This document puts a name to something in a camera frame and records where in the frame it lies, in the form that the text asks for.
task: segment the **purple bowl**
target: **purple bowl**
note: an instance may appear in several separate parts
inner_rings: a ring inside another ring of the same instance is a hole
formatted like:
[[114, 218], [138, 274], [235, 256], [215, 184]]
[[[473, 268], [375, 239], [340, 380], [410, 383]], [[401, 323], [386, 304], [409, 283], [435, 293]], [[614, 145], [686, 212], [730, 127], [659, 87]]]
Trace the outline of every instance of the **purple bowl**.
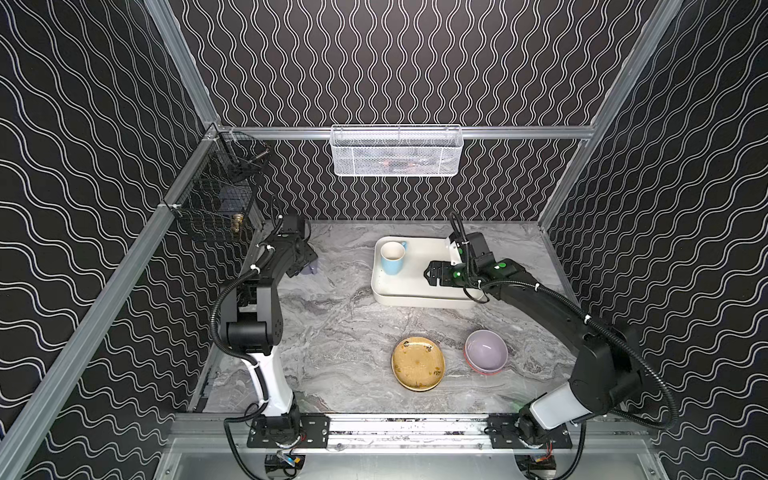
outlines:
[[464, 358], [477, 373], [493, 375], [507, 362], [507, 344], [491, 330], [477, 330], [464, 344]]

